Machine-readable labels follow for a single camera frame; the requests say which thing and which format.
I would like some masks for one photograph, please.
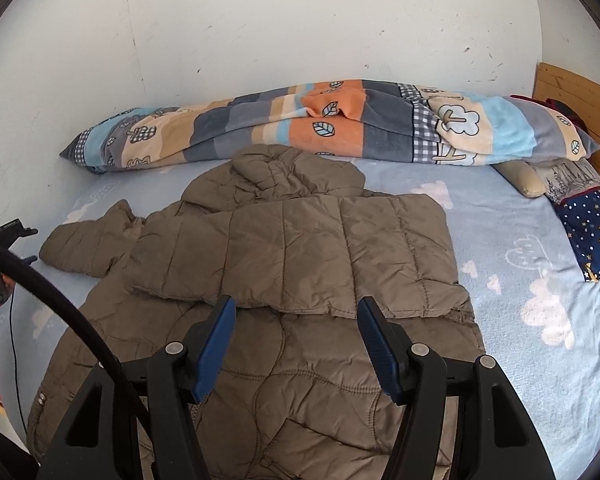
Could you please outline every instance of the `colorful blanket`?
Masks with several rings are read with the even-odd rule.
[[[587,156],[574,124],[535,102],[358,79],[133,108],[85,130],[61,156],[101,173],[230,158],[251,144],[464,166]]]

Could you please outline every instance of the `black cable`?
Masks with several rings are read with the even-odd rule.
[[[16,345],[13,341],[13,297],[16,295],[16,289],[14,287],[11,293],[11,304],[9,305],[9,331],[11,332],[11,350],[13,350],[13,379],[16,383],[16,399],[18,399],[18,410],[20,412],[20,420],[22,421],[22,429],[24,430],[25,437],[27,436],[27,425],[24,423],[24,416],[22,415],[22,404],[20,402],[20,386],[18,385],[18,358],[16,357]]]
[[[138,392],[126,378],[120,361],[74,304],[39,272],[24,264],[19,257],[2,247],[0,247],[0,272],[26,288],[67,323],[100,362],[114,384],[127,396],[138,422],[151,438],[149,411],[140,400]]]

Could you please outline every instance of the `blue gripper pad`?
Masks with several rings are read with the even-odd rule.
[[[391,397],[393,402],[398,402],[402,396],[402,387],[398,376],[398,361],[374,317],[373,309],[376,309],[382,316],[375,302],[370,304],[366,298],[358,302],[358,314],[356,316],[358,330],[362,336],[362,341],[365,343],[366,352],[369,354],[380,387],[385,394]]]
[[[211,392],[220,373],[226,349],[235,328],[235,301],[229,299],[206,338],[196,366],[196,384],[191,391],[196,403]]]

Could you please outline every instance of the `bed sheet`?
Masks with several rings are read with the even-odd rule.
[[[545,197],[522,197],[493,168],[350,160],[366,187],[426,193],[446,211],[460,282],[469,290],[487,351],[507,373],[536,425],[558,480],[575,480],[600,448],[600,283],[585,283]],[[145,216],[222,161],[102,176],[66,219],[39,226],[16,252],[37,253],[58,223],[99,218],[126,198]],[[74,304],[97,280],[34,264]],[[13,335],[24,419],[66,325],[22,288]],[[20,436],[8,308],[0,309],[0,394]]]

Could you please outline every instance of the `wooden headboard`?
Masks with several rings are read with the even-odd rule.
[[[540,63],[536,71],[534,98],[557,99],[572,108],[600,144],[600,85],[563,68]],[[600,174],[600,151],[589,159]]]

